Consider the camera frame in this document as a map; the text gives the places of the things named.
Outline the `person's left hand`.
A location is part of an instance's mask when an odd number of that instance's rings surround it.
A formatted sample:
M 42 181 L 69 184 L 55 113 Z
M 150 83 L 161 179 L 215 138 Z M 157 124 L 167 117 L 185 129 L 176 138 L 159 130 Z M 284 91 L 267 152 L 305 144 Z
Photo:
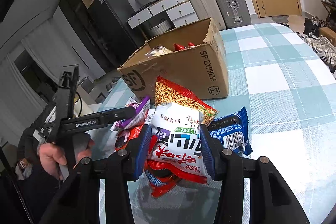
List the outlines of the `person's left hand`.
M 66 166 L 67 160 L 63 149 L 55 143 L 45 143 L 40 146 L 39 159 L 41 169 L 37 176 L 53 177 L 56 180 L 62 180 L 63 175 L 59 172 L 59 165 Z

